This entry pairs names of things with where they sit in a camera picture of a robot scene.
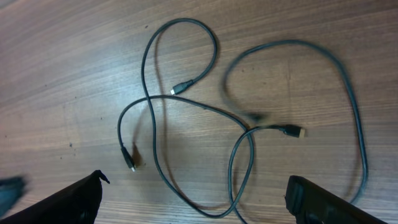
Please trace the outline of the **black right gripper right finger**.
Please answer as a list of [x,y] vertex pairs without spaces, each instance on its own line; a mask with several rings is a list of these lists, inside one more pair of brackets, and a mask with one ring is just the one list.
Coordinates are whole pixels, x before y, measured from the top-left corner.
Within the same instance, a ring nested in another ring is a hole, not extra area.
[[297,175],[289,177],[285,203],[297,224],[386,224]]

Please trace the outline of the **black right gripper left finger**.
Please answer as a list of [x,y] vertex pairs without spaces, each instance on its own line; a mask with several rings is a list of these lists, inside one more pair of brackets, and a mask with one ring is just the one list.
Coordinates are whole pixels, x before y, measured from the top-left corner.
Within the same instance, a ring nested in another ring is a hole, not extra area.
[[95,170],[36,204],[1,220],[1,224],[94,224],[108,178]]

